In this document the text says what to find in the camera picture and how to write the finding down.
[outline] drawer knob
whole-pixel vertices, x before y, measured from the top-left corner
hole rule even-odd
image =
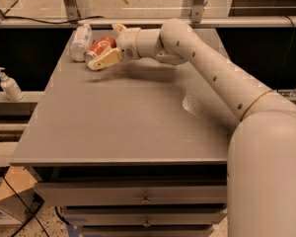
[[[150,227],[151,226],[151,223],[149,223],[149,221],[146,220],[146,222],[143,223],[142,225],[143,225],[143,227]]]
[[[144,197],[144,199],[141,201],[141,204],[149,204],[150,200],[148,199],[147,196]]]

